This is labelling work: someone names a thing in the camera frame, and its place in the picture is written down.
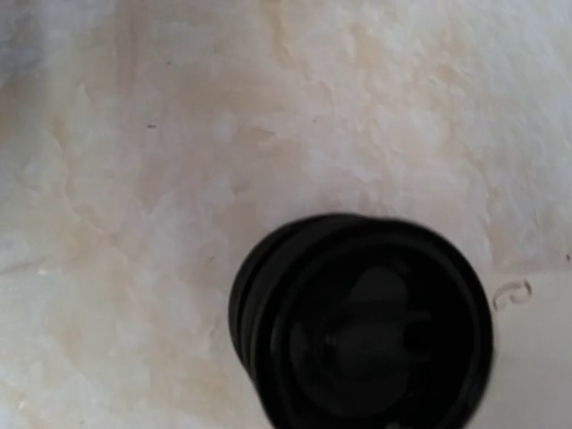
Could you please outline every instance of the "handwritten mark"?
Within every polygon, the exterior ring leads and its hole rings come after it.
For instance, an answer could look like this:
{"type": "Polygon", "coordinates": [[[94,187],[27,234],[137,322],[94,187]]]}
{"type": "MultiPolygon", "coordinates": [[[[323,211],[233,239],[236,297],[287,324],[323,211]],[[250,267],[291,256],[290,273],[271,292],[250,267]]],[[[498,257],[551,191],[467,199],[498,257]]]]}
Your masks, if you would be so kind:
{"type": "Polygon", "coordinates": [[[492,307],[500,311],[507,306],[508,300],[514,304],[526,304],[533,297],[533,287],[527,280],[509,282],[500,286],[492,296],[492,307]]]}

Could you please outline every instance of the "round black object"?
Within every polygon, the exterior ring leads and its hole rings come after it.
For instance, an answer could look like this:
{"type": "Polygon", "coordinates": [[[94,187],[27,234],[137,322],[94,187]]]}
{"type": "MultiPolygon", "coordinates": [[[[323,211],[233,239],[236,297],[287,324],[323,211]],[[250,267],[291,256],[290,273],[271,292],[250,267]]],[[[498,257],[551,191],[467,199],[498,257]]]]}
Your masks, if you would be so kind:
{"type": "Polygon", "coordinates": [[[483,396],[492,321],[468,261],[413,223],[289,223],[232,287],[234,348],[277,429],[462,427],[483,396]]]}

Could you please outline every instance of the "black cap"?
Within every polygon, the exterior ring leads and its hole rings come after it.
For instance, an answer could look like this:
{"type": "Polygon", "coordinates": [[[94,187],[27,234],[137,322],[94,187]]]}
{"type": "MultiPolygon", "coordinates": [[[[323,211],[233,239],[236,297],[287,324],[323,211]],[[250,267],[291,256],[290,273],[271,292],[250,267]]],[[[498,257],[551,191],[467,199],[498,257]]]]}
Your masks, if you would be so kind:
{"type": "Polygon", "coordinates": [[[462,427],[491,369],[491,315],[470,264],[397,220],[281,227],[240,268],[229,322],[278,429],[462,427]]]}

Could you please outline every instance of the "white surface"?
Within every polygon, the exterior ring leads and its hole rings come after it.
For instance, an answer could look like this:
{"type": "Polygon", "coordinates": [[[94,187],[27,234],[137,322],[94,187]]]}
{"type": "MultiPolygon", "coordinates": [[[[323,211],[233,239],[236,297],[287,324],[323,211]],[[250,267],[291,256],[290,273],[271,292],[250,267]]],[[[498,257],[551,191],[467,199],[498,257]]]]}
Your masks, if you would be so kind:
{"type": "Polygon", "coordinates": [[[333,209],[527,278],[473,425],[571,426],[571,8],[0,0],[0,426],[267,427],[232,276],[333,209]]]}

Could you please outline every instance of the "white textured surface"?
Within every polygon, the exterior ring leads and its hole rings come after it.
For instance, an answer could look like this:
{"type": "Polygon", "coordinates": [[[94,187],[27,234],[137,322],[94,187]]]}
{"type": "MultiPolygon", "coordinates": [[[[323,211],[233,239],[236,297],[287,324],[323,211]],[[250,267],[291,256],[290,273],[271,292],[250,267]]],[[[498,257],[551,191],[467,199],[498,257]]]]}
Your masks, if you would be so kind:
{"type": "Polygon", "coordinates": [[[568,0],[0,0],[0,427],[266,427],[232,276],[301,215],[407,217],[498,315],[475,428],[569,427],[568,0]]]}

